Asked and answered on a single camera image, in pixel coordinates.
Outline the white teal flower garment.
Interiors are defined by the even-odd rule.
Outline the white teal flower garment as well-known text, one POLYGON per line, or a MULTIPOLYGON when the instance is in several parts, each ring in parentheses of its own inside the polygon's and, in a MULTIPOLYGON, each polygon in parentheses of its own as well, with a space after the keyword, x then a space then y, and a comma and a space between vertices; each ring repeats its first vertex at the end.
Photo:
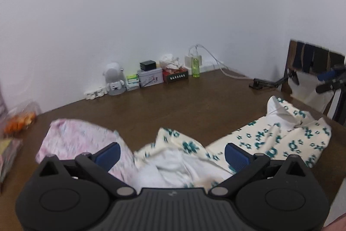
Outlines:
POLYGON ((143 188, 196 188, 210 190, 236 173, 226 161, 225 148, 233 143, 247 153, 264 153, 272 160, 299 155, 312 168, 331 138, 323 118, 295 108, 272 96, 267 114, 204 147, 176 130, 160 128, 156 140, 135 152, 138 169, 131 185, 143 188))

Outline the pink floral garment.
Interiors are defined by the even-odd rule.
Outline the pink floral garment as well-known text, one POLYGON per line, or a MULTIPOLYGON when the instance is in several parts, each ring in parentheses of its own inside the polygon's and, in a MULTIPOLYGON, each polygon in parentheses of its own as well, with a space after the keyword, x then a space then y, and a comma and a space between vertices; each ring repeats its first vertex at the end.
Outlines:
POLYGON ((57 119, 51 122, 35 160, 41 163, 49 154, 56 155, 60 160, 73 160, 80 153, 96 153, 112 142, 120 145, 120 160, 109 173, 130 184, 138 169, 134 163, 133 153, 125 141, 117 131, 83 120, 57 119))

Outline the white letter ornament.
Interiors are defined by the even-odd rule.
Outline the white letter ornament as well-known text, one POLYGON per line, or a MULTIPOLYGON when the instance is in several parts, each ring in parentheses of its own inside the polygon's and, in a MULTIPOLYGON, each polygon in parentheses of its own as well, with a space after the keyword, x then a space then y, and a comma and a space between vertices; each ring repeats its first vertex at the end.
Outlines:
POLYGON ((108 94, 107 87, 99 87, 96 90, 85 92, 84 93, 84 98, 86 100, 94 100, 94 99, 103 97, 104 95, 107 95, 107 94, 108 94))

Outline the black articulated desk stand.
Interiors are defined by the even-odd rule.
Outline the black articulated desk stand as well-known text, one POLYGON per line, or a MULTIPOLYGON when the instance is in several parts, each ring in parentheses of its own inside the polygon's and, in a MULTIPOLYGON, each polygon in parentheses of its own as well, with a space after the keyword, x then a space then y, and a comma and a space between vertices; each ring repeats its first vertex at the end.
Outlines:
POLYGON ((297 86, 300 85, 297 72, 292 69, 286 69, 284 72, 284 76, 281 79, 278 79, 276 81, 253 79, 253 81, 249 84, 249 87, 255 90, 261 90, 263 88, 277 89, 279 86, 284 85, 284 83, 287 83, 289 79, 291 79, 293 83, 297 86))

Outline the white robot figurine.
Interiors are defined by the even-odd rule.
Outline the white robot figurine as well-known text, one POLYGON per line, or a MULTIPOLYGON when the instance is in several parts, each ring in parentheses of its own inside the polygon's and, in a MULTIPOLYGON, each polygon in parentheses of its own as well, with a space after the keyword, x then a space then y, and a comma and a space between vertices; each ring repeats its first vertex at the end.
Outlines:
POLYGON ((121 66, 114 62, 106 65, 103 71, 108 95, 119 95, 126 91, 125 76, 121 66))

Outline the colourful snack packets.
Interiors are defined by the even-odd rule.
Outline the colourful snack packets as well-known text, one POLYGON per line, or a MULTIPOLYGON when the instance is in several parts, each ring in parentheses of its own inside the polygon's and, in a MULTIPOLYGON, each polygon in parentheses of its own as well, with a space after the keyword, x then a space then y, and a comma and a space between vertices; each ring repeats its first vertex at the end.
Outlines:
POLYGON ((4 138, 0 143, 1 184, 4 182, 13 162, 21 149, 23 141, 17 138, 4 138))

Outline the green white small box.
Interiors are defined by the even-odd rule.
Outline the green white small box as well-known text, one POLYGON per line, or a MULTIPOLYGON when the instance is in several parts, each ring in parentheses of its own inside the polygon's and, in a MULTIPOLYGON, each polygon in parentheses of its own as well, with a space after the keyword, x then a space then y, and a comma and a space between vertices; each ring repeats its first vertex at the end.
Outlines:
POLYGON ((137 74, 126 76, 127 91, 132 91, 140 88, 139 77, 137 74))

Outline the orange snack bag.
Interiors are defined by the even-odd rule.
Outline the orange snack bag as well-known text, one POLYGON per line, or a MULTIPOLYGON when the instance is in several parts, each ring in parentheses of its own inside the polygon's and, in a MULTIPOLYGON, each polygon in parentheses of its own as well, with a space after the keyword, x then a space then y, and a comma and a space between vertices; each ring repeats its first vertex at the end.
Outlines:
POLYGON ((15 106, 1 121, 1 134, 4 137, 17 136, 28 129, 40 113, 40 106, 34 101, 27 101, 15 106))

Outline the white tin box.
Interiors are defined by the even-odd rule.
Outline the white tin box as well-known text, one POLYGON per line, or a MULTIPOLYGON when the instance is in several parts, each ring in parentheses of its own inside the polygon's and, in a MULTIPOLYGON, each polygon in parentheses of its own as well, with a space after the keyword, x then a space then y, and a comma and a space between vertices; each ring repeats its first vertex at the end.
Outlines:
POLYGON ((140 87, 150 87, 164 82, 160 67, 149 71, 138 70, 137 75, 140 87))

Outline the black small box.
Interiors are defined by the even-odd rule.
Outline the black small box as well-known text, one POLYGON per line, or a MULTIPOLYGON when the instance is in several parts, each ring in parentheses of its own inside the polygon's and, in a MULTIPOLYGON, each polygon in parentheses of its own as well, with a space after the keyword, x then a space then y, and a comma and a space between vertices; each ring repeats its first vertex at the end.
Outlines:
POLYGON ((139 63, 139 66, 142 71, 150 71, 157 68, 157 64, 153 60, 142 61, 139 63))

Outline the green liquid bottle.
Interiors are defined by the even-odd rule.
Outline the green liquid bottle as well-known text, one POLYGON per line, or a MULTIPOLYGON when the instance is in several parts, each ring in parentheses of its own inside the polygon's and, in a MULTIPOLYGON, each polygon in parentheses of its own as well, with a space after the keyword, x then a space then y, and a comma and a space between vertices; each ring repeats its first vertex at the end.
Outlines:
POLYGON ((197 56, 191 59, 191 71, 194 78, 200 77, 199 58, 197 56))

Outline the red black tissue box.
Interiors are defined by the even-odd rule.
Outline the red black tissue box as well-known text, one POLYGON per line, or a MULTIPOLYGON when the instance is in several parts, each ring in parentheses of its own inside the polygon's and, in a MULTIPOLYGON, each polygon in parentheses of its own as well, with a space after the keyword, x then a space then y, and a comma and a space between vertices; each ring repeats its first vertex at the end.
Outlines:
POLYGON ((188 79, 188 70, 179 61, 179 58, 172 54, 165 54, 159 60, 162 75, 166 83, 188 79))

